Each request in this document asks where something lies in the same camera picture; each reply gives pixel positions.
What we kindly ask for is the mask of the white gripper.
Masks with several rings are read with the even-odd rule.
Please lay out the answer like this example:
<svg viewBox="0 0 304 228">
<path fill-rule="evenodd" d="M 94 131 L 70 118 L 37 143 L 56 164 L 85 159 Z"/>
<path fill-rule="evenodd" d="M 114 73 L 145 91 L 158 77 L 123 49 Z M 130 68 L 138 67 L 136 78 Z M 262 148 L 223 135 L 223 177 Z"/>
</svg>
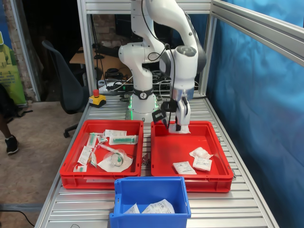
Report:
<svg viewBox="0 0 304 228">
<path fill-rule="evenodd" d="M 162 123 L 166 129 L 168 129 L 168 119 L 163 118 Z M 177 110 L 175 117 L 175 130 L 180 130 L 180 125 L 189 125 L 190 123 L 190 104 L 186 97 L 182 97 L 181 100 L 177 102 Z"/>
</svg>

